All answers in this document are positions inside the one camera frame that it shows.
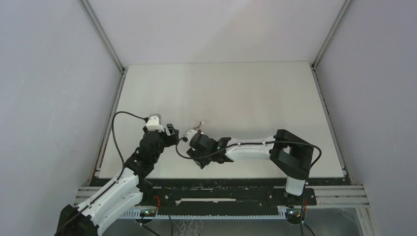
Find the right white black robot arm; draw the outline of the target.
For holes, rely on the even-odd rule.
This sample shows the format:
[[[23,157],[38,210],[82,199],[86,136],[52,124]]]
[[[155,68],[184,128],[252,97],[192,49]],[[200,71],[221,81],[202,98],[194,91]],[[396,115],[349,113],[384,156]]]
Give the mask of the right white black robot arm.
[[[275,135],[261,139],[223,137],[215,140],[194,128],[182,137],[182,141],[189,144],[186,158],[194,160],[201,169],[211,162],[271,161],[286,175],[284,198],[292,205],[303,199],[311,167],[316,162],[313,154],[317,146],[285,129],[278,129]]]

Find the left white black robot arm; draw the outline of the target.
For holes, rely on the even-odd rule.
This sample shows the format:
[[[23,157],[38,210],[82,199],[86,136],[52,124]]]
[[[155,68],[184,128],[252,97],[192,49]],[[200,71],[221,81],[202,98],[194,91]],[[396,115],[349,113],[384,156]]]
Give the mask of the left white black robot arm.
[[[114,178],[85,201],[61,210],[57,236],[100,236],[128,209],[152,202],[152,183],[146,177],[164,149],[178,144],[179,131],[172,124],[144,131],[139,146]]]

